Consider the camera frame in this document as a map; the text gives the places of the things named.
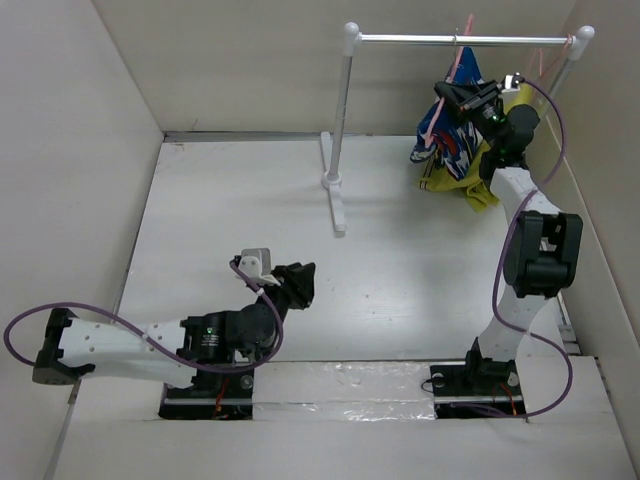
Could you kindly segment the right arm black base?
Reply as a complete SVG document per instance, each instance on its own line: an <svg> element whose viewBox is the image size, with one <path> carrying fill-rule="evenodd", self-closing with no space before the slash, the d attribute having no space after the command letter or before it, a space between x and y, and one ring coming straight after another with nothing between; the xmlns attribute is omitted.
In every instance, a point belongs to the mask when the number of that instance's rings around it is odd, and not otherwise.
<svg viewBox="0 0 640 480"><path fill-rule="evenodd" d="M433 395L437 419L492 418L493 410L501 416L526 413L519 377L510 373L506 379L471 380L462 360L429 365L429 377L421 384Z"/></svg>

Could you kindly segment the blue white patterned trousers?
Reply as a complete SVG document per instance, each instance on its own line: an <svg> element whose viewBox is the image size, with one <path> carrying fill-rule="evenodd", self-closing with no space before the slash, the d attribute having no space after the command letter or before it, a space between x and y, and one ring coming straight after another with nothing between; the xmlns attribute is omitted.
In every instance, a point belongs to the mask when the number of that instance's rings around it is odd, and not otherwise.
<svg viewBox="0 0 640 480"><path fill-rule="evenodd" d="M476 57L470 47L462 47L450 83L477 86L484 82ZM416 141L410 154L412 163L427 163L436 172L448 173L455 181L463 180L482 143L479 131L470 123L457 124L445 106L438 107L440 97L419 122Z"/></svg>

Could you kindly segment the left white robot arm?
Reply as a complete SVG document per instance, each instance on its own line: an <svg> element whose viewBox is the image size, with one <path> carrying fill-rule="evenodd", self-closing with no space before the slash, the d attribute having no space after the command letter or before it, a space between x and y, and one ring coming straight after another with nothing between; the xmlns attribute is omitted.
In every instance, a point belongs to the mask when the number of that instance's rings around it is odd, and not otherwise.
<svg viewBox="0 0 640 480"><path fill-rule="evenodd" d="M220 390L222 376L254 372L280 350L286 315L311 306L316 265L267 269L260 251L251 251L229 266L256 296L239 310L133 324L119 316L99 323L79 318L74 307L51 308L33 382L66 386L122 377L193 388L208 397Z"/></svg>

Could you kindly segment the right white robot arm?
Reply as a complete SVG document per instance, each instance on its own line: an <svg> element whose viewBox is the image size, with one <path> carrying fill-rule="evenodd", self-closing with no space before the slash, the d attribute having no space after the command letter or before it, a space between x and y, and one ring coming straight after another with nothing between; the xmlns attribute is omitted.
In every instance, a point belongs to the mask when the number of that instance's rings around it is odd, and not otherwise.
<svg viewBox="0 0 640 480"><path fill-rule="evenodd" d="M504 385L516 387L522 338L538 312L576 275L583 221L548 200L526 163L540 116L528 104L503 107L503 93L526 82L515 74L482 85L440 81L435 86L454 120L470 122L487 142L479 175L509 222L494 280L493 317L463 362L432 366L430 382L438 396L483 397Z"/></svg>

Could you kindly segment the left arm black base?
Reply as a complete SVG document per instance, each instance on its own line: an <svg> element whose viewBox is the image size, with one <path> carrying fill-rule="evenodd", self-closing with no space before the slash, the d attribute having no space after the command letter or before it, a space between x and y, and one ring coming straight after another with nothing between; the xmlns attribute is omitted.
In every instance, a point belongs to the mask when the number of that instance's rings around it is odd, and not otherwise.
<svg viewBox="0 0 640 480"><path fill-rule="evenodd" d="M242 421L253 418L254 370L198 373L187 388L165 385L158 416L164 420Z"/></svg>

